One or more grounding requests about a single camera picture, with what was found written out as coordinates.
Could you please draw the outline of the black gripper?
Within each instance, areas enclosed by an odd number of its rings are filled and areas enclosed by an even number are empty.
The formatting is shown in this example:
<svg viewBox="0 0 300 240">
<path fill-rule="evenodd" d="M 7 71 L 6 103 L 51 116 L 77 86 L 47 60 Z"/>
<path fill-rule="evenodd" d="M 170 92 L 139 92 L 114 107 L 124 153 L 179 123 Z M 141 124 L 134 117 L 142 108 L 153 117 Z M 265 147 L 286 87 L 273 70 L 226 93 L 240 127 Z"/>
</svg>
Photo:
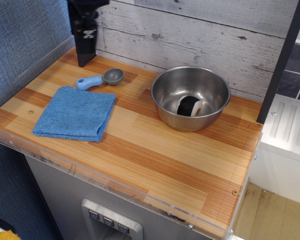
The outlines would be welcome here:
<svg viewBox="0 0 300 240">
<path fill-rule="evenodd" d="M 95 54 L 97 41 L 97 9 L 109 5 L 109 0 L 67 0 L 72 34 L 79 55 Z"/>
</svg>

